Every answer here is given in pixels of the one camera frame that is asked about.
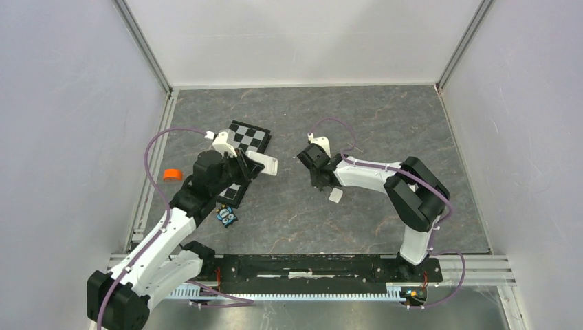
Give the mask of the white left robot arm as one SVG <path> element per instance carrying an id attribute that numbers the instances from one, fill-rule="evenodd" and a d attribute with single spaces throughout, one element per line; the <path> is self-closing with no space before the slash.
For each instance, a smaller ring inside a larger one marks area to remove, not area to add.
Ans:
<path id="1" fill-rule="evenodd" d="M 172 261 L 170 253 L 215 209 L 217 197 L 233 184 L 250 183 L 259 174 L 276 175 L 278 160 L 254 151 L 234 155 L 200 153 L 159 223 L 108 272 L 95 271 L 87 281 L 87 316 L 100 328 L 143 329 L 149 316 L 172 291 L 216 271 L 213 258 L 193 248 Z"/>

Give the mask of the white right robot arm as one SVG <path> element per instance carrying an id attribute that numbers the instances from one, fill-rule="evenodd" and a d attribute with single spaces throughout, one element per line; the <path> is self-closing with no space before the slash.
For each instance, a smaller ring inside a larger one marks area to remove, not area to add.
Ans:
<path id="1" fill-rule="evenodd" d="M 452 204 L 448 189 L 420 159 L 367 162 L 341 153 L 330 156 L 316 143 L 302 150 L 298 159 L 309 170 L 315 188 L 358 187 L 386 194 L 405 225 L 397 272 L 407 281 L 424 273 L 432 232 L 451 215 Z"/>

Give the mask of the white remote control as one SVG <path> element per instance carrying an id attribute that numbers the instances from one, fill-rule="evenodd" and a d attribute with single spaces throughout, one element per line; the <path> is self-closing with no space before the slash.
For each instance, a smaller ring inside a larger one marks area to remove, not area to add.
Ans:
<path id="1" fill-rule="evenodd" d="M 251 150 L 246 151 L 245 155 L 252 161 L 259 163 L 263 166 L 263 170 L 261 171 L 261 173 L 271 176 L 277 175 L 278 160 L 276 158 Z"/>

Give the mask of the white battery cover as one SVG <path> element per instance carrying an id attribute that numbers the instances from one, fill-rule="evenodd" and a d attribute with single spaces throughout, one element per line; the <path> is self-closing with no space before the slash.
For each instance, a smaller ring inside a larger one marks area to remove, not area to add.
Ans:
<path id="1" fill-rule="evenodd" d="M 330 195 L 329 195 L 329 201 L 332 201 L 333 203 L 340 203 L 340 200 L 342 199 L 343 196 L 343 191 L 339 188 L 333 188 Z"/>

